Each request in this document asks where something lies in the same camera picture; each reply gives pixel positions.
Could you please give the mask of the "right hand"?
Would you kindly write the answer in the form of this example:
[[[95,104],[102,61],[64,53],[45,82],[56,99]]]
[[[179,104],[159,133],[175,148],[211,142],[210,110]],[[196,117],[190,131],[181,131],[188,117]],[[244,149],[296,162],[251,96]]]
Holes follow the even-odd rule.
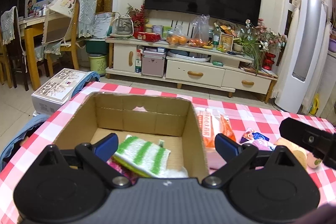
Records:
[[[324,204],[295,221],[295,224],[336,224],[335,204]]]

